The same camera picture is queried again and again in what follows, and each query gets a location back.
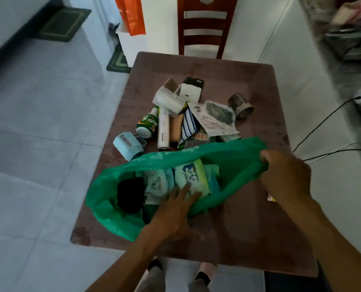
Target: striped cloth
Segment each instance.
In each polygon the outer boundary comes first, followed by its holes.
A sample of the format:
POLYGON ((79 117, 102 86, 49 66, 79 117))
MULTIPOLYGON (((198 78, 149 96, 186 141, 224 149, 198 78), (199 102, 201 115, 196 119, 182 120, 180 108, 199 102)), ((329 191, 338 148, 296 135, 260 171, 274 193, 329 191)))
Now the striped cloth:
POLYGON ((182 134, 180 135, 179 144, 185 142, 186 139, 192 136, 195 132, 197 132, 197 128, 194 122, 193 113, 188 108, 184 113, 182 134))

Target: doormat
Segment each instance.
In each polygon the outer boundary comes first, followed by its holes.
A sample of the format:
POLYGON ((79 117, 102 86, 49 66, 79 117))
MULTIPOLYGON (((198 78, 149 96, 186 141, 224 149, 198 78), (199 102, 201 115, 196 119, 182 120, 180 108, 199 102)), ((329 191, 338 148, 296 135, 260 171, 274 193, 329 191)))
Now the doormat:
POLYGON ((64 7, 57 11, 33 38, 69 42, 90 13, 90 9, 64 7))
POLYGON ((132 70, 132 68, 128 67, 126 57, 122 52, 121 44, 118 44, 115 47, 113 56, 111 57, 106 70, 118 73, 130 73, 132 70))

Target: brown tablecloth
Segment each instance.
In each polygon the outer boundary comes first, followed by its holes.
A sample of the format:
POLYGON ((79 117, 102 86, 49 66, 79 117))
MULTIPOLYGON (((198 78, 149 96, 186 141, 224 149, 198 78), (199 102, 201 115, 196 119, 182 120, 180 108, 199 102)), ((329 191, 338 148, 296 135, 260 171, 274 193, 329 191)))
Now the brown tablecloth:
MULTIPOLYGON (((105 168, 125 163, 113 145, 124 131, 135 132, 136 123, 152 109, 152 99, 168 78, 180 84, 187 77, 205 81, 199 102, 209 99, 227 104, 228 98, 248 85, 248 101, 255 108, 245 121, 236 122, 242 137, 258 136, 270 149, 290 152, 279 92, 271 65, 178 55, 137 55, 124 95, 110 128, 93 179, 105 168)), ((156 151, 149 140, 147 151, 156 151)), ((167 243, 158 255, 215 262, 302 276, 316 276, 316 261, 298 228, 275 202, 267 201, 260 181, 244 185, 222 206, 189 220, 205 240, 167 243)), ((82 206, 71 242, 125 250, 130 244, 107 231, 91 210, 82 206)))

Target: hand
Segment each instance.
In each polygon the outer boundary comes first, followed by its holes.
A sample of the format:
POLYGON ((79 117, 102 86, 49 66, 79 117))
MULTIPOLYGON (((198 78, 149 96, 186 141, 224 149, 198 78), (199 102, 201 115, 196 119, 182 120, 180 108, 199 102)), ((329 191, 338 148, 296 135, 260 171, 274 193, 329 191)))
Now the hand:
POLYGON ((304 161, 274 150, 261 151, 260 157, 268 162, 268 170, 262 173, 261 181, 284 209, 293 203, 311 199, 311 171, 304 161))
POLYGON ((195 193, 186 199, 190 184, 179 190, 174 188, 160 203, 154 217, 148 225, 161 240, 182 239, 194 236, 202 239, 202 235, 187 223, 187 215, 191 206, 201 197, 201 193, 195 193))

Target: chair backrest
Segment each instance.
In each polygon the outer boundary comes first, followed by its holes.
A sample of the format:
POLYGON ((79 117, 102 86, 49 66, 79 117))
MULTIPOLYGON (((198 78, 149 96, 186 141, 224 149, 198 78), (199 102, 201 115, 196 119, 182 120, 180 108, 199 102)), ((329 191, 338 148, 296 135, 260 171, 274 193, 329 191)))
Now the chair backrest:
POLYGON ((205 0, 178 0, 179 55, 184 55, 184 46, 186 45, 218 45, 217 58, 221 59, 237 0, 213 0, 210 4, 205 4, 203 1, 205 0), (226 12, 226 18, 184 18, 185 11, 222 11, 226 12), (185 36, 185 29, 218 29, 222 30, 222 35, 195 34, 185 36))

